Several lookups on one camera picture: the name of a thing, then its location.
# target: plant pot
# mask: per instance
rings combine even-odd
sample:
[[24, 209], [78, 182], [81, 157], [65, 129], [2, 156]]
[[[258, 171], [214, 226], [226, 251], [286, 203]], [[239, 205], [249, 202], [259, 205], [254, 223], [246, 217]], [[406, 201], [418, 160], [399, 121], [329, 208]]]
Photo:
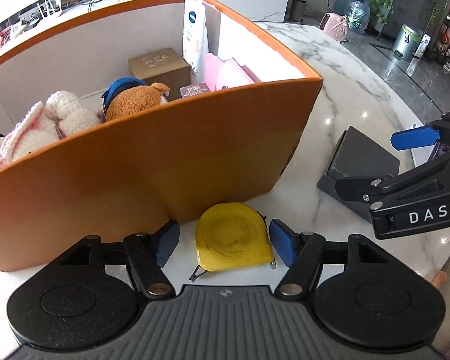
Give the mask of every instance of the plant pot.
[[292, 6], [290, 7], [290, 21], [298, 21], [301, 23], [306, 6], [307, 3], [305, 1], [292, 0]]

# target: pink and white plush toy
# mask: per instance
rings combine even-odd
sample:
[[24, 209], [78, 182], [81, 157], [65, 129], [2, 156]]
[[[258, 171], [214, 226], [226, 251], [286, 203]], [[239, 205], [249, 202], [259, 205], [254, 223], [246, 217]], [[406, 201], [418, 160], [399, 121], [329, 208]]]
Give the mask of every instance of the pink and white plush toy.
[[58, 91], [46, 104], [36, 103], [0, 148], [0, 169], [57, 140], [101, 123], [96, 111], [85, 108], [73, 93]]

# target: dark gray box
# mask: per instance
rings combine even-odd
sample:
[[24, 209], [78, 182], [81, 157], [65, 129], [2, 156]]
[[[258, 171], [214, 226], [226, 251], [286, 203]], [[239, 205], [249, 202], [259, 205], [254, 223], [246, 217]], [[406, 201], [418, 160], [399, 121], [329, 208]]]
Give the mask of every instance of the dark gray box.
[[350, 126], [338, 140], [329, 166], [317, 183], [317, 187], [341, 202], [363, 219], [371, 223], [370, 205], [363, 202], [346, 202], [335, 192], [335, 181], [346, 177], [382, 179], [397, 176], [400, 161], [356, 128]]

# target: silver trash can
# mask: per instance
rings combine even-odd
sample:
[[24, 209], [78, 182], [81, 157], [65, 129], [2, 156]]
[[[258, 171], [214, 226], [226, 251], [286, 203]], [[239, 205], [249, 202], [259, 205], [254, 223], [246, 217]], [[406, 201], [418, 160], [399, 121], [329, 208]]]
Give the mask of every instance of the silver trash can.
[[394, 52], [400, 53], [402, 58], [411, 61], [413, 53], [420, 44], [421, 34], [419, 30], [415, 30], [406, 24], [402, 25], [402, 29], [397, 36], [394, 44]]

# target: pink space heater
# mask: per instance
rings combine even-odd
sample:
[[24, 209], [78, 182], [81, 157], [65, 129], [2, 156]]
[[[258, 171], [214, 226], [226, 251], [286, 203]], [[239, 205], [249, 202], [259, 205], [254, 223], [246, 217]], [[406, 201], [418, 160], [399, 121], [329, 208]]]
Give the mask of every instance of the pink space heater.
[[348, 35], [348, 22], [345, 16], [327, 13], [320, 23], [320, 29], [337, 42], [343, 42]]

